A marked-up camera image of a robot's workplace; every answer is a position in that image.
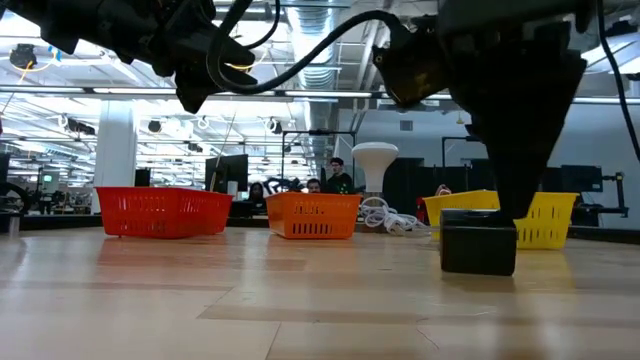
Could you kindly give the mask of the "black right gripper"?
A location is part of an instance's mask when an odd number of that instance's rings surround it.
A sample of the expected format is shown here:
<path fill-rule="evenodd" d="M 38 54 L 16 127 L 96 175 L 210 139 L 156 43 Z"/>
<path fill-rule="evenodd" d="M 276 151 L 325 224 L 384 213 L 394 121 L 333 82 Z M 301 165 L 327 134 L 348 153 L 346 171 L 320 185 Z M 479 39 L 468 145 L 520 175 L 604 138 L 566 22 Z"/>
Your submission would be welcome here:
<path fill-rule="evenodd" d="M 447 0 L 438 8 L 439 55 L 473 62 L 455 70 L 450 93 L 486 147 L 505 217 L 528 213 L 586 68 L 570 38 L 595 11 L 590 0 Z"/>

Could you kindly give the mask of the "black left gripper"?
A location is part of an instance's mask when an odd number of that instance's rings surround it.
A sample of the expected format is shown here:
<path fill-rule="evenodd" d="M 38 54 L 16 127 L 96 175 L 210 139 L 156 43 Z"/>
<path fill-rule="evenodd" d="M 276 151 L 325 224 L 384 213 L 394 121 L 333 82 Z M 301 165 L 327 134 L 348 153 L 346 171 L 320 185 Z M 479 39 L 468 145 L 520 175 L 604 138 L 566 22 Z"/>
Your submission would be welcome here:
<path fill-rule="evenodd" d="M 152 67 L 157 75 L 174 77 L 176 96 L 185 111 L 197 113 L 207 97 L 219 88 L 210 79 L 206 54 L 211 36 L 217 32 L 213 24 L 216 9 L 212 0 L 152 1 L 152 14 L 157 23 L 149 50 L 154 56 Z M 220 61 L 224 64 L 252 64 L 255 55 L 235 39 L 223 35 L 219 41 Z M 222 66 L 224 88 L 252 86 L 257 80 L 245 70 Z"/>

